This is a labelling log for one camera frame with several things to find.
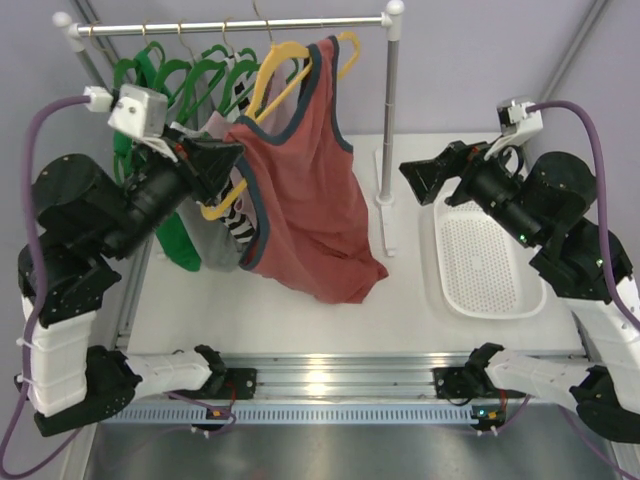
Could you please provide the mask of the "yellow hanger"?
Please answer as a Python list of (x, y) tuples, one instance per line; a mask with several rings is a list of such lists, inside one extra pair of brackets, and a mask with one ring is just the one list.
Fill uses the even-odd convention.
[(318, 232), (367, 226), (352, 148), (335, 121), (336, 83), (358, 59), (337, 63), (342, 40), (359, 43), (354, 33), (343, 32), (310, 46), (273, 45), (248, 109), (226, 135), (247, 148), (244, 182), (247, 191), (260, 191), (257, 216)]

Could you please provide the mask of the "red tank top blue trim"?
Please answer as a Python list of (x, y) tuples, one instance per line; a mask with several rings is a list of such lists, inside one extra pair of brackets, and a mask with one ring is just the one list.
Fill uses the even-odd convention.
[(338, 39), (308, 47), (311, 71), (291, 120), (276, 135), (239, 118), (226, 133), (244, 154), (257, 231), (242, 269), (326, 304), (360, 304), (387, 277), (369, 243), (369, 212), (352, 145), (336, 114)]

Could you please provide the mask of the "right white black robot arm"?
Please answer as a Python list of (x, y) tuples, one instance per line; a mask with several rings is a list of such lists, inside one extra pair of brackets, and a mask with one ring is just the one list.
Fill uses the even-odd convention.
[(603, 257), (598, 227), (586, 218), (596, 179), (580, 158), (542, 155), (527, 175), (510, 171), (505, 152), (485, 142), (450, 143), (437, 157), (399, 169), (421, 205), (432, 204), (449, 179), (458, 186), (445, 201), (474, 203), (519, 245), (535, 253), (531, 267), (577, 315), (599, 359), (563, 364), (523, 355), (495, 343), (474, 349), (461, 367), (436, 372), (437, 394), (470, 401), (518, 392), (574, 412), (599, 436), (639, 440), (639, 331), (617, 306), (639, 306), (631, 262), (616, 237)]

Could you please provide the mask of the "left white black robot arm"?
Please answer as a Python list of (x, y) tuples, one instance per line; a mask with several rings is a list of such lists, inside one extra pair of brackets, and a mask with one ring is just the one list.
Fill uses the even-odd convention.
[(32, 335), (30, 370), (17, 380), (45, 437), (107, 420), (129, 404), (167, 392), (220, 394), (228, 370), (206, 345), (164, 355), (128, 355), (90, 343), (112, 260), (132, 255), (187, 199), (216, 197), (242, 157), (239, 143), (166, 129), (141, 170), (117, 184), (93, 159), (67, 154), (38, 176), (32, 193), (40, 251), (18, 257)]

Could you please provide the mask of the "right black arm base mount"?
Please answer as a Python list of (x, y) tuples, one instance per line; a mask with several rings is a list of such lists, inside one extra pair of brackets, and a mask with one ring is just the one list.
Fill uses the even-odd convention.
[(433, 370), (433, 378), (439, 399), (462, 401), (498, 397), (498, 391), (482, 370), (440, 367)]

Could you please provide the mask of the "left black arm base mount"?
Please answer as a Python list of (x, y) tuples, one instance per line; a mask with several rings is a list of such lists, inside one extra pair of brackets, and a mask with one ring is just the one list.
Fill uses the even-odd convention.
[(177, 390), (176, 394), (194, 400), (250, 400), (257, 387), (254, 368), (229, 368), (223, 380), (208, 381), (199, 390)]

